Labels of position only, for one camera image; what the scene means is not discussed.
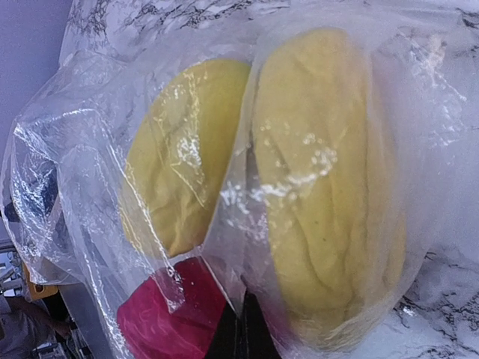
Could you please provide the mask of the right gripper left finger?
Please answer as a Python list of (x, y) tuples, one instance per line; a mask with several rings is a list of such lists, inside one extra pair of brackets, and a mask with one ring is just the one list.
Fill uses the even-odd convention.
[(242, 334), (241, 316), (238, 316), (231, 306), (226, 304), (207, 351), (207, 359), (243, 358)]

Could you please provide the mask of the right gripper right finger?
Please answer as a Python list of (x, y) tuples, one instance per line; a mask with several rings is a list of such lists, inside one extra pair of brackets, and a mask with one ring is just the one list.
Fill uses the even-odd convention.
[(256, 296), (245, 293), (242, 308), (242, 357), (281, 359)]

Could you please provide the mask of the clear zip top bag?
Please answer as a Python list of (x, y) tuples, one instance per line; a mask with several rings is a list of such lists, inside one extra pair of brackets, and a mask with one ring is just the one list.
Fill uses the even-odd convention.
[[(354, 343), (318, 349), (292, 329), (268, 239), (254, 155), (252, 107), (264, 61), (318, 28), (345, 31), (369, 73), (367, 112), (397, 163), (393, 199), (405, 216), (405, 261), (382, 314)], [(235, 142), (204, 241), (153, 258), (127, 239), (120, 206), (138, 128), (179, 73), (227, 58), (250, 66)], [(171, 19), (165, 34), (121, 55), (72, 54), (12, 124), (1, 167), (1, 215), (40, 285), (83, 283), (76, 306), (96, 313), (114, 358), (135, 358), (119, 307), (149, 277), (172, 313), (185, 301), (178, 262), (200, 258), (242, 318), (254, 294), (281, 358), (478, 356), (478, 3), (292, 1), (273, 13)]]

